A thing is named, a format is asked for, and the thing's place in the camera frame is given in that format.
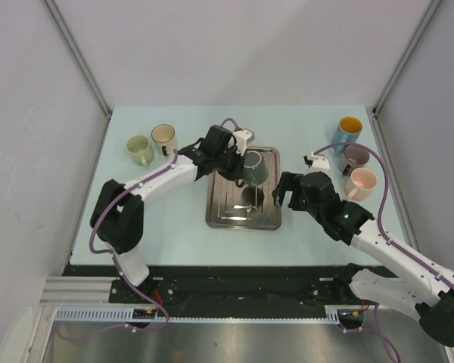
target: light blue tabletop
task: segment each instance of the light blue tabletop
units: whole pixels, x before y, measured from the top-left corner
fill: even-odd
[[[377,150],[365,107],[362,105],[312,106],[215,106],[215,107],[118,107],[114,109],[98,168],[92,182],[86,210],[70,259],[72,265],[112,265],[109,255],[89,252],[89,219],[102,185],[109,179],[118,182],[138,178],[169,159],[155,151],[148,168],[135,165],[126,149],[130,137],[150,137],[158,124],[176,129],[179,146],[204,137],[212,124],[233,117],[241,127],[256,133],[256,146],[276,147],[281,154],[281,171],[304,173],[303,155],[331,141],[340,119],[354,116],[363,123],[359,142]],[[344,180],[331,161],[331,174],[343,195]],[[378,186],[361,204],[374,215],[383,191],[383,174],[375,158],[368,167],[378,176]],[[214,229],[207,225],[207,189],[210,177],[181,187],[163,199],[145,206],[145,232],[141,247],[150,265],[379,265],[368,255],[331,240],[308,213],[282,209],[282,224],[276,231],[237,231]],[[384,210],[384,225],[403,240],[392,197]],[[103,242],[96,238],[95,246]]]

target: white wall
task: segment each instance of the white wall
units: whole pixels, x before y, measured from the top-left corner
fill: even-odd
[[[38,0],[0,0],[0,341],[71,241],[105,120]]]
[[[114,106],[372,106],[428,3],[57,0]]]
[[[454,0],[440,9],[381,125],[422,251],[454,269]]]

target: robotic arm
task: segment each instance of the robotic arm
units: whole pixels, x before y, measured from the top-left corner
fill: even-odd
[[[145,204],[214,170],[227,180],[242,179],[245,151],[252,140],[254,133],[249,130],[231,132],[221,126],[211,126],[205,138],[182,148],[178,158],[166,168],[162,166],[125,184],[111,179],[103,185],[90,225],[94,228],[113,200],[125,194],[104,217],[98,236],[107,243],[129,281],[138,286],[149,275],[138,245],[143,235]]]
[[[374,216],[359,204],[341,200],[326,175],[329,162],[323,156],[304,157],[308,173],[283,172],[272,193],[276,206],[282,206],[286,191],[291,191],[288,207],[308,212],[334,240],[342,240],[377,259],[400,280],[383,278],[367,268],[349,264],[334,282],[339,294],[353,294],[389,306],[419,322],[424,331],[445,346],[454,346],[454,271],[444,268],[401,244],[416,259],[438,271],[433,276],[406,253],[381,236]],[[397,242],[394,236],[390,240]]]

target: metal tray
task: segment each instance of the metal tray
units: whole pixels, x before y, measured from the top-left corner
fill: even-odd
[[[274,230],[281,226],[281,208],[272,192],[281,176],[279,151],[273,147],[249,147],[263,156],[268,178],[259,187],[238,188],[214,172],[207,194],[207,224],[212,228]]]

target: beige mug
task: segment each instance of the beige mug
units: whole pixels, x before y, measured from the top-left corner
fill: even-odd
[[[136,135],[128,140],[126,144],[131,158],[138,165],[148,166],[154,159],[151,142],[146,136]]]
[[[158,152],[165,157],[173,154],[173,151],[179,146],[175,129],[171,125],[158,125],[151,132],[151,138],[153,139]]]
[[[377,176],[367,168],[353,170],[345,184],[345,194],[348,200],[361,201],[366,199],[377,186]]]

